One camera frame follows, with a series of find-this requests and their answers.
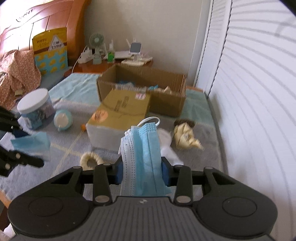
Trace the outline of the blue face mask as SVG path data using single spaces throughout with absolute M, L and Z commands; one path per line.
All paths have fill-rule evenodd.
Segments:
M 11 140 L 11 144 L 14 150 L 21 151 L 27 155 L 41 158 L 44 161 L 49 161 L 51 159 L 51 142 L 45 132 L 14 138 Z
M 118 151 L 123 161 L 121 196 L 163 197 L 171 193 L 163 181 L 159 124 L 156 116 L 145 118 L 121 138 Z

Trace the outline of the cream knotted fabric toy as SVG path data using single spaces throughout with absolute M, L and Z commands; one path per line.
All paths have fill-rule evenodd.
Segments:
M 176 125 L 174 128 L 174 140 L 176 148 L 179 150 L 188 150 L 191 148 L 198 148 L 204 150 L 200 141 L 195 138 L 193 129 L 188 123 Z

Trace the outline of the dark brown scrunchie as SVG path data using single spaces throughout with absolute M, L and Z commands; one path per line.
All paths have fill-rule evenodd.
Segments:
M 179 126 L 183 123 L 187 123 L 191 128 L 193 128 L 195 126 L 195 122 L 193 120 L 189 120 L 189 119 L 177 119 L 174 121 L 174 126 Z

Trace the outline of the blue round plush toy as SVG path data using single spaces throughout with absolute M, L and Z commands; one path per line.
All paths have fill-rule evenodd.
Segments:
M 61 132 L 69 129 L 73 124 L 72 113 L 67 109 L 59 109 L 54 115 L 54 126 Z

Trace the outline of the white sock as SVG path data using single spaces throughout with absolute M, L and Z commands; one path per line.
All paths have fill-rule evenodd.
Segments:
M 184 162 L 179 159 L 175 151 L 171 148 L 173 140 L 171 134 L 163 128 L 159 128 L 157 133 L 159 136 L 161 156 L 165 157 L 172 166 L 183 165 Z

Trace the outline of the white lidded plastic jar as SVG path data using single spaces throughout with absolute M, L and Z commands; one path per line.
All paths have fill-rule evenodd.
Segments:
M 26 126 L 37 130 L 44 126 L 55 114 L 48 89 L 39 88 L 26 94 L 17 105 L 17 110 Z

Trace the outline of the pink dotted cloth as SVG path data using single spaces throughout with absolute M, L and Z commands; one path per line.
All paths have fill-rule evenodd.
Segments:
M 19 96 L 37 89 L 41 84 L 32 50 L 11 50 L 1 56 L 1 107 L 11 110 Z

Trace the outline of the yellow blue snack bag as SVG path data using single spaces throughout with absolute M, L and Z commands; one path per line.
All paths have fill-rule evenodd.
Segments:
M 32 39 L 34 60 L 42 76 L 68 67 L 67 28 L 57 28 L 37 34 Z

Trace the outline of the brown cardboard box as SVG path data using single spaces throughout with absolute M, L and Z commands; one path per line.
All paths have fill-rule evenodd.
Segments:
M 186 99 L 186 75 L 151 67 L 115 64 L 97 78 L 99 100 L 113 89 L 151 95 L 149 111 L 179 117 Z

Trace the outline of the wooden nightstand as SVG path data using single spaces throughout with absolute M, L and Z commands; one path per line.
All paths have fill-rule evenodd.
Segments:
M 120 64 L 120 60 L 116 60 L 114 63 L 107 63 L 106 60 L 102 60 L 101 64 L 98 65 L 93 65 L 92 60 L 83 63 L 83 64 L 76 64 L 74 68 L 66 71 L 64 73 L 64 77 L 68 77 L 72 73 L 97 73 L 97 74 L 102 74 L 105 72 L 108 68 L 111 68 L 114 64 Z

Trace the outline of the gold tissue pack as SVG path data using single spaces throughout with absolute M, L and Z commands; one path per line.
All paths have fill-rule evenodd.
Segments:
M 117 152 L 120 140 L 149 111 L 151 95 L 131 90 L 111 90 L 86 123 L 92 147 Z

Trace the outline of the wooden headboard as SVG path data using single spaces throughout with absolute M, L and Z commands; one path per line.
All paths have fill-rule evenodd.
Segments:
M 50 1 L 24 8 L 1 32 L 1 55 L 11 50 L 31 50 L 32 39 L 44 31 L 66 27 L 68 65 L 73 66 L 85 44 L 84 15 L 91 1 Z

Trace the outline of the green small box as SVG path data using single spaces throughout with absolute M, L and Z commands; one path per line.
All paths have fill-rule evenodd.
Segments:
M 107 62 L 114 63 L 115 62 L 115 53 L 113 51 L 109 51 L 107 53 Z

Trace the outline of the white wifi router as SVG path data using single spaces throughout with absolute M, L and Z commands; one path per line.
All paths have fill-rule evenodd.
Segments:
M 128 59 L 130 58 L 131 56 L 133 56 L 134 54 L 130 51 L 130 48 L 131 48 L 131 42 L 126 39 L 126 43 L 128 45 L 128 50 L 124 50 L 124 51 L 116 51 L 115 52 L 115 59 L 117 60 L 120 60 L 120 59 Z

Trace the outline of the white louvered doors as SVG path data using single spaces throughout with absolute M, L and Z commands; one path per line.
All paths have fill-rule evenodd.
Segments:
M 276 240 L 295 238 L 295 13 L 281 1 L 210 1 L 195 84 L 224 170 L 267 195 Z

